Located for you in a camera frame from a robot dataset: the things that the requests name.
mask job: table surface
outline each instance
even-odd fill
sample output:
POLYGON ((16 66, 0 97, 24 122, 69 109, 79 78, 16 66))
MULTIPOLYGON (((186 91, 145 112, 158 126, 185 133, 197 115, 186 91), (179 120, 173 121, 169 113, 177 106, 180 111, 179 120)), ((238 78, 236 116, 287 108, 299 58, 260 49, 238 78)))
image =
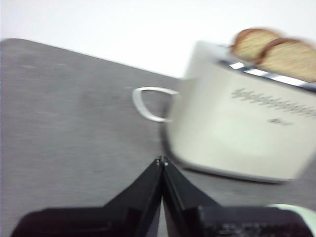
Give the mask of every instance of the table surface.
MULTIPOLYGON (((1 236, 46 207, 101 206, 157 155, 160 124, 135 110, 142 86, 175 89, 177 79, 22 39, 1 43, 1 236)), ((170 98, 146 93, 162 114, 170 98)), ((316 210, 316 160, 286 184, 183 170, 222 205, 286 203, 316 210)), ((164 213, 158 236, 166 236, 164 213)))

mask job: white background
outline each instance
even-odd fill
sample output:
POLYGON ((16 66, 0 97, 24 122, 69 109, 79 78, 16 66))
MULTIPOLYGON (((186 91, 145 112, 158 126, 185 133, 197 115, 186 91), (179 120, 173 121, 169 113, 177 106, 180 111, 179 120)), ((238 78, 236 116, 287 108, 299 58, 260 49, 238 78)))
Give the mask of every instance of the white background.
POLYGON ((1 39, 33 40, 181 77, 194 42, 245 28, 316 41, 316 0, 2 0, 1 39))

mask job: bread slice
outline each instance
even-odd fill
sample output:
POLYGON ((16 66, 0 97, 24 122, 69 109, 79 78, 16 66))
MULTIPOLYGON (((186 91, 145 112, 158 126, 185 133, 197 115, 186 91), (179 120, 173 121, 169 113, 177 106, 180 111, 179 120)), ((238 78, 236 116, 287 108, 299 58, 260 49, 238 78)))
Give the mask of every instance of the bread slice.
POLYGON ((296 39, 279 38, 268 43, 258 66, 306 82, 316 82, 316 50, 296 39))
POLYGON ((246 61, 256 60, 266 44, 281 36, 271 30, 246 29, 236 36, 233 54, 246 61))

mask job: toaster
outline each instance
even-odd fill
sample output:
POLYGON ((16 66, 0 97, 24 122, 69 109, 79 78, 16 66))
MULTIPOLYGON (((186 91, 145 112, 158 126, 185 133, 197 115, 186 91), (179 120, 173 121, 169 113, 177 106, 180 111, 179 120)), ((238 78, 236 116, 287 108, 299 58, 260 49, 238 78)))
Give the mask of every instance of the toaster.
POLYGON ((316 85, 256 68, 229 47, 199 41, 165 132, 185 167, 290 181, 315 156, 316 85))

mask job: logo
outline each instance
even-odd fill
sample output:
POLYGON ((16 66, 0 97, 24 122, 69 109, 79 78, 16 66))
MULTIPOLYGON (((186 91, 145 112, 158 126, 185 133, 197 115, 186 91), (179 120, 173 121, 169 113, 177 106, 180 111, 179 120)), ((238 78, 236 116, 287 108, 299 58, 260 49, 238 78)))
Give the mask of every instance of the logo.
POLYGON ((283 125, 283 126, 288 126, 288 125, 292 125, 292 122, 285 122, 283 120, 281 120, 280 118, 273 118, 273 119, 269 119, 268 122, 274 123, 274 124, 279 124, 279 125, 283 125))

